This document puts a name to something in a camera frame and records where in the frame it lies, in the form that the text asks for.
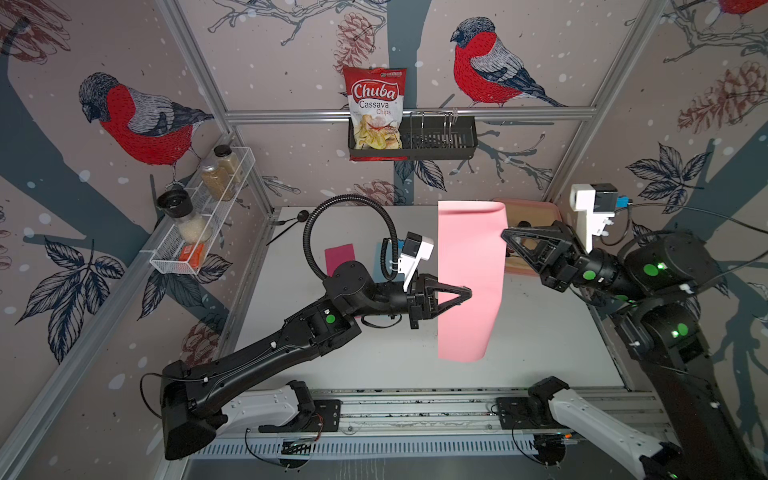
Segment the magenta paper sheet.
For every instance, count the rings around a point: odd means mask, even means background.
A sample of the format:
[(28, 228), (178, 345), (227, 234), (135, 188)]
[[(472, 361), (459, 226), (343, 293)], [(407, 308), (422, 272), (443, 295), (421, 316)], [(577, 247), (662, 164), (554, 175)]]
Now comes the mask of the magenta paper sheet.
[(353, 244), (345, 244), (328, 248), (324, 252), (326, 261), (326, 273), (332, 276), (336, 269), (348, 261), (355, 261)]

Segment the light pink paper sheet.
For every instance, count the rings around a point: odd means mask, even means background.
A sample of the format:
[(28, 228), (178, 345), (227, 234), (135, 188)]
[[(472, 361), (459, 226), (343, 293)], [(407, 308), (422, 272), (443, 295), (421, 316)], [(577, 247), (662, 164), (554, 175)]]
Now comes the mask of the light pink paper sheet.
[(508, 227), (506, 207), (492, 201), (438, 204), (438, 277), (466, 286), (472, 298), (438, 317), (438, 357), (456, 362), (482, 359), (503, 297)]

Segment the light blue paper sheet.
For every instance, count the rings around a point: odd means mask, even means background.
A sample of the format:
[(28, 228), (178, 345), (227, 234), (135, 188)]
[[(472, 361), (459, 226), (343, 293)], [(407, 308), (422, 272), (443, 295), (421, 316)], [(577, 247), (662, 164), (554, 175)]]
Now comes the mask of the light blue paper sheet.
[(387, 280), (387, 273), (397, 272), (397, 261), (392, 259), (391, 247), (384, 246), (382, 241), (376, 243), (374, 251), (374, 269), (372, 279), (376, 283), (382, 283)]

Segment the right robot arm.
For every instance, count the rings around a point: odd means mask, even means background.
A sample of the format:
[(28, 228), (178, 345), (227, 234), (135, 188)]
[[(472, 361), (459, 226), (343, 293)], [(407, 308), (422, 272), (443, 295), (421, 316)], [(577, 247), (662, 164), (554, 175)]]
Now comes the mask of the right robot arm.
[(621, 301), (614, 328), (651, 381), (678, 438), (646, 435), (592, 406), (566, 383), (548, 377), (529, 388), (535, 412), (584, 437), (637, 479), (762, 479), (715, 379), (709, 347), (689, 300), (719, 275), (705, 244), (690, 232), (648, 233), (618, 254), (586, 250), (574, 230), (507, 228), (501, 234), (558, 292), (586, 287)]

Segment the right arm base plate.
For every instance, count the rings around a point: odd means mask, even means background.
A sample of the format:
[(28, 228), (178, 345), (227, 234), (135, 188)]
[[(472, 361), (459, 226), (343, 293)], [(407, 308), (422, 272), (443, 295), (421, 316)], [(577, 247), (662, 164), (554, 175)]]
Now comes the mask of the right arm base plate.
[(558, 423), (546, 402), (535, 397), (497, 397), (492, 411), (503, 430), (539, 429), (572, 432)]

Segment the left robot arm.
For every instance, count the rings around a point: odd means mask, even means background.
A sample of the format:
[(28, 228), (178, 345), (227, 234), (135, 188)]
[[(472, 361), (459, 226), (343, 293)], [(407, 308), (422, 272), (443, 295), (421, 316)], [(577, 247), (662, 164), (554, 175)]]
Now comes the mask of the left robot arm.
[(194, 367), (183, 361), (161, 373), (160, 408), (168, 460), (206, 447), (230, 420), (225, 405), (295, 365), (324, 356), (361, 332), (366, 316), (434, 319), (472, 296), (468, 287), (443, 284), (430, 274), (410, 285), (376, 283), (365, 266), (347, 261), (323, 279), (324, 295), (287, 318), (273, 334), (219, 360)]

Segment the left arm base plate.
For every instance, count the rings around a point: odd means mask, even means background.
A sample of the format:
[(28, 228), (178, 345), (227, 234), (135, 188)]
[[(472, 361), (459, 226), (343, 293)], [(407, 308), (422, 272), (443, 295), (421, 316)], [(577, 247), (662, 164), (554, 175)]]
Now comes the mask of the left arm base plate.
[(341, 419), (342, 402), (338, 399), (313, 400), (299, 405), (297, 415), (286, 427), (290, 432), (337, 432)]

